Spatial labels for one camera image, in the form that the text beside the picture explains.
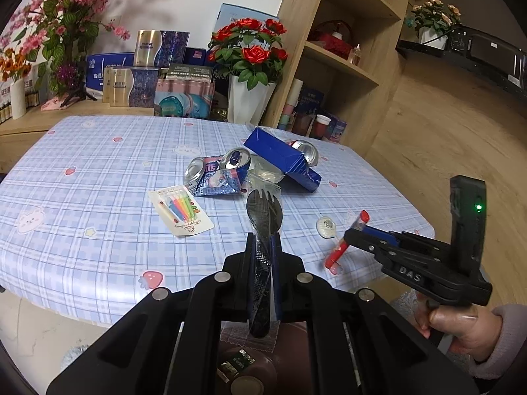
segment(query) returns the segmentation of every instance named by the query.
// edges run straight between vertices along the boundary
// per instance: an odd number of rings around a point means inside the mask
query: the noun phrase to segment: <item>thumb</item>
[[[429,322],[432,328],[456,337],[470,333],[478,320],[478,309],[470,307],[440,306],[431,311]]]

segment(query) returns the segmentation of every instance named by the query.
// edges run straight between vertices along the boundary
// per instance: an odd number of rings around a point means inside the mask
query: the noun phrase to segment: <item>wall socket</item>
[[[110,14],[102,18],[102,23],[108,25],[112,23],[115,27],[118,27],[121,24],[122,15],[120,14]]]

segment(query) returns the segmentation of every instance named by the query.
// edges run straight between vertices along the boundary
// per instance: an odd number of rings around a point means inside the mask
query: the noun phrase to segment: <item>table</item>
[[[300,138],[271,129],[278,138]],[[182,184],[196,155],[239,147],[245,125],[148,116],[72,116],[50,129],[0,184],[0,284],[58,313],[111,325],[155,286],[184,290],[243,251],[252,231],[244,198],[198,198],[215,227],[175,237],[146,192]],[[419,212],[351,149],[311,140],[320,187],[283,187],[283,250],[334,287],[356,289],[380,276],[365,252],[349,250],[332,276],[322,261],[336,239],[316,221],[330,216],[339,235],[361,209],[372,226],[433,237]]]

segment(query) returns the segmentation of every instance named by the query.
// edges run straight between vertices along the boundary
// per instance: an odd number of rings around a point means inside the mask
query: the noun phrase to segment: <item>potted plant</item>
[[[262,23],[246,18],[212,35],[208,59],[217,63],[218,76],[230,76],[229,122],[260,123],[288,57],[281,49],[280,36],[285,32],[273,19]]]
[[[446,34],[454,25],[461,23],[459,9],[440,0],[429,0],[414,6],[412,15],[406,19],[406,24],[417,31],[419,43],[438,49],[445,48]]]
[[[123,40],[130,32],[121,26],[101,22],[101,13],[109,0],[31,0],[15,11],[6,33],[0,37],[0,54],[11,42],[21,44],[20,54],[36,62],[39,51],[45,62],[39,64],[39,89],[47,70],[51,71],[49,89],[61,97],[78,89],[84,76],[83,67],[90,47],[95,43],[99,27],[112,31]]]
[[[11,111],[13,119],[26,114],[26,93],[24,77],[31,71],[32,65],[21,52],[15,52],[12,47],[7,48],[0,56],[0,71],[2,81],[11,79]]]

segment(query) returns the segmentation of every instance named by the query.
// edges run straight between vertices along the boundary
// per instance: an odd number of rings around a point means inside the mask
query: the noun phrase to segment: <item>pink sleeve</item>
[[[494,351],[482,364],[471,361],[469,372],[474,377],[499,379],[511,366],[527,338],[527,306],[506,304],[496,307],[492,313],[501,316],[503,325]]]

